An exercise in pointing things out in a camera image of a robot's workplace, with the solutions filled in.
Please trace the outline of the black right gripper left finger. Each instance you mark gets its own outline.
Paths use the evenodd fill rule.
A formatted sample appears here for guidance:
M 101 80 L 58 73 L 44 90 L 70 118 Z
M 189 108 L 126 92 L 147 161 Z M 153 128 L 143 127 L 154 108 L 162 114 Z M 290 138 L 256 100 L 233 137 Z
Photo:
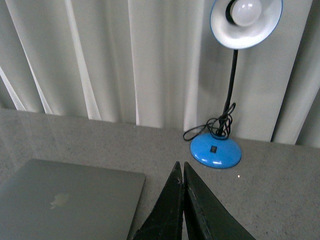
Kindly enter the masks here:
M 181 240 L 183 232 L 184 182 L 177 161 L 149 216 L 134 240 Z

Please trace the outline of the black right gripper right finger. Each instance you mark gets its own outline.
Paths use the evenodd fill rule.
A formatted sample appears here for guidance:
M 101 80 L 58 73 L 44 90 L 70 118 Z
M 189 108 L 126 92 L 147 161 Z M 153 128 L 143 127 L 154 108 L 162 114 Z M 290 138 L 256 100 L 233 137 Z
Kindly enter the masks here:
M 190 240 L 253 240 L 192 166 L 184 163 L 184 216 Z

